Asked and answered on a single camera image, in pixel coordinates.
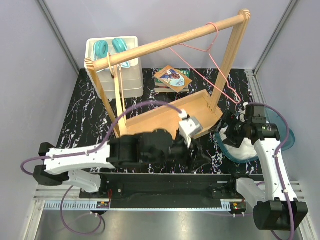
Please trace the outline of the white camisole top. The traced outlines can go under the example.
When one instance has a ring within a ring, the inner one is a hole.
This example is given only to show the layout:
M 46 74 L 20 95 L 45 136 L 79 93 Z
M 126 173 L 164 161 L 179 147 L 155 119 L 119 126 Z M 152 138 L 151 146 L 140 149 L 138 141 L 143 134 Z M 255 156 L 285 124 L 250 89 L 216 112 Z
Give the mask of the white camisole top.
M 223 141 L 226 137 L 226 130 L 228 126 L 223 128 L 220 133 L 215 133 L 214 136 L 217 141 L 217 145 L 220 147 L 222 153 L 232 162 L 237 164 L 244 164 L 253 162 L 259 159 L 258 154 L 251 144 L 248 138 L 244 138 L 240 148 L 235 148 L 229 145 L 225 145 Z

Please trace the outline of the beige wooden hanger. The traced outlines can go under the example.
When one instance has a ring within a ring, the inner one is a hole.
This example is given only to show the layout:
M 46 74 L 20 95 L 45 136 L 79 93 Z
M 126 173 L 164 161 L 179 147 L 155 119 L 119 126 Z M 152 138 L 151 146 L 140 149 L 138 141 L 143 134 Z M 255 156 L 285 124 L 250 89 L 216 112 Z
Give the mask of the beige wooden hanger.
M 123 79 L 122 79 L 122 68 L 121 65 L 114 65 L 111 66 L 110 63 L 110 57 L 111 54 L 107 53 L 107 61 L 109 64 L 110 72 L 114 78 L 114 88 L 115 88 L 115 101 L 116 101 L 116 111 L 118 117 L 122 115 L 126 108 L 125 108 L 125 98 L 124 98 L 124 88 L 123 88 Z M 127 134 L 127 118 L 126 115 L 124 115 L 119 121 L 118 121 L 118 128 L 119 128 L 119 136 Z

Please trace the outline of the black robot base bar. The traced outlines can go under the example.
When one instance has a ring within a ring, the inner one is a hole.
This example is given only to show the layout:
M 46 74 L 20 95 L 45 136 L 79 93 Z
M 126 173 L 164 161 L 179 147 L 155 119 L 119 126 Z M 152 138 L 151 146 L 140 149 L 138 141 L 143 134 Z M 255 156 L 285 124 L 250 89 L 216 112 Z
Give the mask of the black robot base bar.
M 236 180 L 249 178 L 261 182 L 261 174 L 170 174 L 170 173 L 107 173 L 99 174 L 101 190 L 88 193 L 80 190 L 81 199 L 125 199 L 133 195 L 200 195 L 213 199 L 239 198 Z

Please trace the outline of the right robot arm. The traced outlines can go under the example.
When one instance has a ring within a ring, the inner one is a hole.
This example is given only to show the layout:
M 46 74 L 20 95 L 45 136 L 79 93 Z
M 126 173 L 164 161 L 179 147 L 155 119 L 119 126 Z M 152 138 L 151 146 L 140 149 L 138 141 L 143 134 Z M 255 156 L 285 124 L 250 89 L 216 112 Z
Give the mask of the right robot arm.
M 282 146 L 278 126 L 269 123 L 267 106 L 250 103 L 245 107 L 244 119 L 231 111 L 225 111 L 210 129 L 219 133 L 225 129 L 224 145 L 239 149 L 248 139 L 259 158 L 263 172 L 265 190 L 262 191 L 253 179 L 239 177 L 227 185 L 228 195 L 241 195 L 253 208 L 253 219 L 259 230 L 295 231 L 308 213 L 305 202 L 298 200 L 282 158 Z

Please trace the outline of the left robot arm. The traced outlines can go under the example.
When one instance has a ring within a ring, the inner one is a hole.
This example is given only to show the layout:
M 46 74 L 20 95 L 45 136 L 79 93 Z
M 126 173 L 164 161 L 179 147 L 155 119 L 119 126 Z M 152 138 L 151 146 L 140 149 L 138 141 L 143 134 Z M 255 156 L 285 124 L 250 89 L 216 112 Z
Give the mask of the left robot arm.
M 203 148 L 194 139 L 186 143 L 178 135 L 164 129 L 124 135 L 105 143 L 81 148 L 50 148 L 42 153 L 42 165 L 35 166 L 32 176 L 42 186 L 71 185 L 103 198 L 108 186 L 99 176 L 85 172 L 89 168 L 102 169 L 140 169 L 149 164 L 177 162 L 186 170 L 194 172 L 211 159 L 203 153 Z

